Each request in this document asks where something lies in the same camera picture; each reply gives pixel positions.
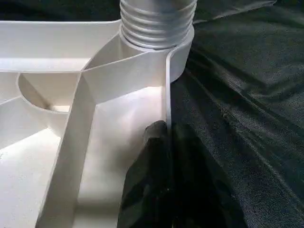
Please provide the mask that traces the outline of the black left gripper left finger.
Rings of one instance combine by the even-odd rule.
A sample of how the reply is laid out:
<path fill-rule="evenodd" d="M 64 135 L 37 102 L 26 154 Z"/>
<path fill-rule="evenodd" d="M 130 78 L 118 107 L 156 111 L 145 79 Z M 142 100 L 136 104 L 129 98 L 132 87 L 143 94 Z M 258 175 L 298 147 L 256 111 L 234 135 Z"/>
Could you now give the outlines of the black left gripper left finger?
<path fill-rule="evenodd" d="M 171 227 L 171 151 L 164 121 L 144 131 L 140 153 L 125 176 L 117 227 Z"/>

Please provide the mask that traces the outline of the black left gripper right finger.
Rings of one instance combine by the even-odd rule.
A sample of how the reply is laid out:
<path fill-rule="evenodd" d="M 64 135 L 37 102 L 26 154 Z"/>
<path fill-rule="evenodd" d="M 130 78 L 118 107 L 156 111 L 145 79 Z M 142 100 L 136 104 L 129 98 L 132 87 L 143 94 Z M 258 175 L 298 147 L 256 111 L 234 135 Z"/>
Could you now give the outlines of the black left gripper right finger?
<path fill-rule="evenodd" d="M 225 172 L 189 125 L 171 132 L 178 228 L 246 228 Z"/>

